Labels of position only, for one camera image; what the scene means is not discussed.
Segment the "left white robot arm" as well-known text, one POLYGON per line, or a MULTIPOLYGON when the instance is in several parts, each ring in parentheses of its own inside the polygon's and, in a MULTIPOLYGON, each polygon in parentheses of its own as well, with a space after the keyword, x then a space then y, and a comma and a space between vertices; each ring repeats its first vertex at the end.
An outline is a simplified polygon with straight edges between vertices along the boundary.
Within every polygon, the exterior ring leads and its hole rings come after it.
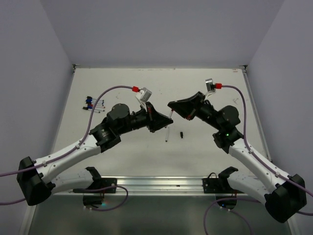
POLYGON ((63 188, 57 177, 77 163, 99 155, 121 142, 121 135, 146 127, 154 133, 173 120, 155 110, 150 102, 137 112, 126 104, 116 104, 103 121, 77 142, 56 153, 35 160, 30 157, 19 163, 17 182, 28 205, 42 203, 63 188))

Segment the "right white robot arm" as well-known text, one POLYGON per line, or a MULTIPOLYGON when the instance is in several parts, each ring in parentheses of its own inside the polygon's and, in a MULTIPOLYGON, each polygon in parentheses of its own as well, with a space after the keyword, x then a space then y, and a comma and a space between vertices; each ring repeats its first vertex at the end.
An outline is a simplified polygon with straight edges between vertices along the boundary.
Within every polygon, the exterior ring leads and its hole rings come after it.
POLYGON ((225 175, 218 180, 223 192, 237 189, 265 205, 268 213, 278 222, 284 223, 307 204, 305 181, 295 174, 291 176, 275 166, 253 148, 245 136, 237 129, 240 123, 236 107, 227 105, 216 110, 197 92, 190 98, 171 101, 168 107, 186 120, 195 117, 217 129, 213 134, 216 146, 246 166, 260 183, 252 186, 243 179, 235 179, 234 174, 225 175))

